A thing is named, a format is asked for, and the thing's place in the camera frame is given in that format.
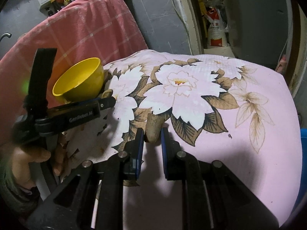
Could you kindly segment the person's left hand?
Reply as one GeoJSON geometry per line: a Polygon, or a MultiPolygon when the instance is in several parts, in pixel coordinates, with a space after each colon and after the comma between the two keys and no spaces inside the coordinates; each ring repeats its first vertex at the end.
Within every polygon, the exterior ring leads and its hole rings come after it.
{"type": "Polygon", "coordinates": [[[14,146],[10,156],[10,167],[17,185],[26,190],[35,187],[34,169],[48,160],[51,161],[51,173],[57,177],[60,176],[67,162],[67,145],[66,137],[60,133],[56,138],[53,151],[48,151],[37,144],[35,147],[14,146]]]}

